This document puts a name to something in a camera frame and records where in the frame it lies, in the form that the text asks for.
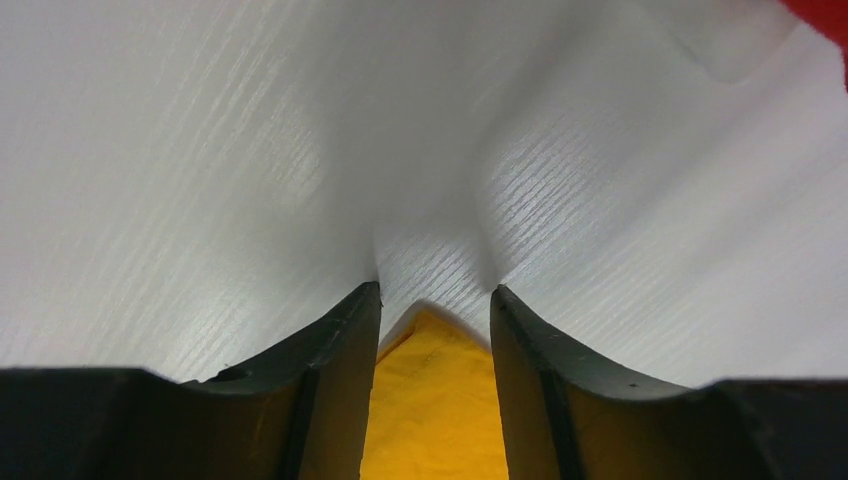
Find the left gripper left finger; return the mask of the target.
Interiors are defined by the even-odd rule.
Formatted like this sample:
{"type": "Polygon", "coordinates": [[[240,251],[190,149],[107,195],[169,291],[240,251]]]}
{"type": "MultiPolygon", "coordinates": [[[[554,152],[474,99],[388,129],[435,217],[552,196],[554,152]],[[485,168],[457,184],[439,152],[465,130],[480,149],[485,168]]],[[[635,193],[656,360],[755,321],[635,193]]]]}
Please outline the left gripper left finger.
{"type": "Polygon", "coordinates": [[[139,368],[1,373],[5,479],[356,479],[379,285],[206,381],[139,368]]]}

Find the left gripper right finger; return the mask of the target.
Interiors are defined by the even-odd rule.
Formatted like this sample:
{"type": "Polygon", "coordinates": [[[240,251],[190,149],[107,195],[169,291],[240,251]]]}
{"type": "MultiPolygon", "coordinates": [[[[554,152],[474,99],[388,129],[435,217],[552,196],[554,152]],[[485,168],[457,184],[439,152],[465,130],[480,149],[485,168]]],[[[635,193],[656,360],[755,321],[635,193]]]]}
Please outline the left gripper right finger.
{"type": "Polygon", "coordinates": [[[843,479],[843,379],[729,379],[689,389],[627,368],[505,286],[491,348],[513,479],[843,479]]]}

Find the orange t shirt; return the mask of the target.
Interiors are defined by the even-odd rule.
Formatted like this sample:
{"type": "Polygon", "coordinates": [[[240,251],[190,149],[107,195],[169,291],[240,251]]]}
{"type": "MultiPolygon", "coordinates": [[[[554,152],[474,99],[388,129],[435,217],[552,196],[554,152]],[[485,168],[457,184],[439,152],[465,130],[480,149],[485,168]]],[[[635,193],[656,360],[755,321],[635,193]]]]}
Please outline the orange t shirt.
{"type": "Polygon", "coordinates": [[[378,356],[360,476],[508,476],[493,357],[433,309],[378,356]]]}

